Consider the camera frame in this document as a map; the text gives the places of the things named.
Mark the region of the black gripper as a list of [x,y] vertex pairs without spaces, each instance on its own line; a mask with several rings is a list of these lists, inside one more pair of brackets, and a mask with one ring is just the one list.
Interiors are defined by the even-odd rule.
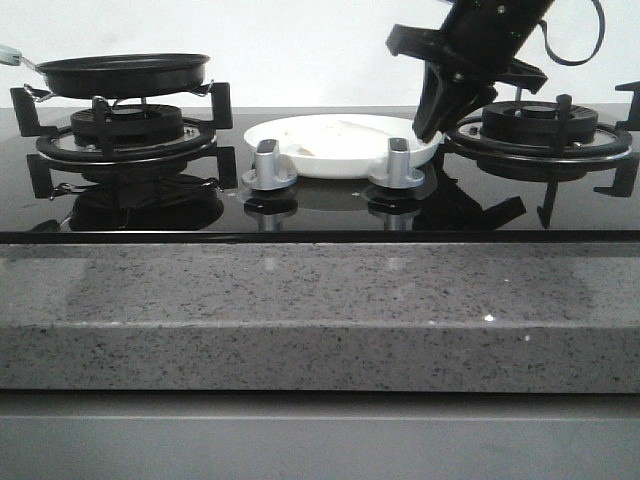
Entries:
[[492,103],[496,82],[537,93],[546,75],[516,55],[547,10],[546,1],[455,1],[437,30],[394,25],[390,53],[425,62],[416,137],[429,141]]

